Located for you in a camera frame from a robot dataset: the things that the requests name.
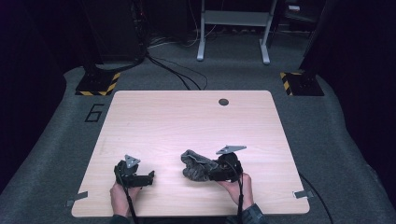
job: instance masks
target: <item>sleeve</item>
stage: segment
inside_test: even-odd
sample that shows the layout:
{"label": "sleeve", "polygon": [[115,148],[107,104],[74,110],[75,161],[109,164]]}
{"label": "sleeve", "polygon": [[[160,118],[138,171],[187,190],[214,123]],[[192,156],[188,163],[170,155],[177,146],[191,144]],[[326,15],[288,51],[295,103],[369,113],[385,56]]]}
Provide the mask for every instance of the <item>sleeve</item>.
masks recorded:
{"label": "sleeve", "polygon": [[[268,224],[262,210],[255,203],[242,212],[242,221],[244,224]],[[236,216],[227,217],[225,224],[237,224]]]}
{"label": "sleeve", "polygon": [[127,217],[119,216],[119,215],[114,215],[111,220],[110,224],[134,224],[132,221],[130,222]]}

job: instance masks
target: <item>wooden table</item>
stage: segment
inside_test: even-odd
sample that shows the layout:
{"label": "wooden table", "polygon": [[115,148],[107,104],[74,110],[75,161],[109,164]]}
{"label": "wooden table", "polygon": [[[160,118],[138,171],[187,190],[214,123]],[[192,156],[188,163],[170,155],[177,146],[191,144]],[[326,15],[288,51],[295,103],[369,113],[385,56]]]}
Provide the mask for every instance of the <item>wooden table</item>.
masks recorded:
{"label": "wooden table", "polygon": [[[227,99],[228,105],[220,105]],[[155,170],[154,182],[137,197],[139,217],[228,216],[237,206],[214,181],[183,176],[187,149],[211,160],[226,145],[253,180],[254,200],[264,214],[304,214],[306,198],[269,91],[118,91],[92,153],[75,202],[75,217],[111,217],[114,166],[125,154],[141,162],[138,175]]]}

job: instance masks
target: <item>black equipment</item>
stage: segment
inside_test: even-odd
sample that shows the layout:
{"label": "black equipment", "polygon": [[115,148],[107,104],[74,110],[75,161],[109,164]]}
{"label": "black equipment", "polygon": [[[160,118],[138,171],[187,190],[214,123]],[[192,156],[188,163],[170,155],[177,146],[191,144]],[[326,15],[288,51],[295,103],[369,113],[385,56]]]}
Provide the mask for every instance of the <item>black equipment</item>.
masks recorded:
{"label": "black equipment", "polygon": [[209,179],[214,181],[230,180],[235,182],[243,173],[241,162],[235,153],[223,154],[217,160],[214,160],[219,166],[209,171]]}
{"label": "black equipment", "polygon": [[139,167],[139,162],[140,160],[125,155],[125,161],[120,161],[119,164],[114,167],[117,183],[123,185],[127,189],[152,185],[154,171],[151,171],[148,175],[137,175],[136,171]]}

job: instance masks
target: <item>crumpled black fabric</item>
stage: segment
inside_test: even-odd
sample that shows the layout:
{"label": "crumpled black fabric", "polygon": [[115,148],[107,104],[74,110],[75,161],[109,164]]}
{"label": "crumpled black fabric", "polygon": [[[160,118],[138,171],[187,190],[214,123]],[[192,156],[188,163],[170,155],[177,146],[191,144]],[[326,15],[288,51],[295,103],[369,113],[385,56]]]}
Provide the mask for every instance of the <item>crumpled black fabric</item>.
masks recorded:
{"label": "crumpled black fabric", "polygon": [[218,168],[218,164],[194,151],[188,149],[181,154],[181,161],[186,164],[183,175],[193,181],[208,181],[209,172]]}

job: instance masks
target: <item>gray carpet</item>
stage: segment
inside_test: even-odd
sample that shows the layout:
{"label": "gray carpet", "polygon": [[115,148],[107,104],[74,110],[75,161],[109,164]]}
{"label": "gray carpet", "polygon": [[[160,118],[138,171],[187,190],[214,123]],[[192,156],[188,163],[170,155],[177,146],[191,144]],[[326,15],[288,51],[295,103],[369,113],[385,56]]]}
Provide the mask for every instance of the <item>gray carpet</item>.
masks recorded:
{"label": "gray carpet", "polygon": [[[207,40],[205,60],[196,61],[198,43],[152,47],[164,58],[202,73],[206,90],[267,90],[273,94],[298,170],[319,192],[334,223],[396,223],[396,213],[380,181],[350,138],[332,88],[318,77],[325,96],[288,96],[280,72],[296,72],[307,39],[278,34],[264,65],[257,35],[218,36]],[[189,69],[163,62],[191,77],[201,87],[205,79]],[[121,64],[108,64],[116,67]],[[0,196],[1,223],[108,223],[109,218],[75,218],[66,200],[78,193],[113,94],[76,96],[82,68],[67,72],[64,99],[30,155]],[[149,60],[120,75],[115,91],[186,90],[173,74]],[[98,122],[84,122],[92,105],[103,110]],[[304,187],[311,190],[303,181]],[[330,223],[318,196],[310,211],[298,216],[268,216],[271,223]],[[142,218],[144,223],[220,223],[221,218]]]}

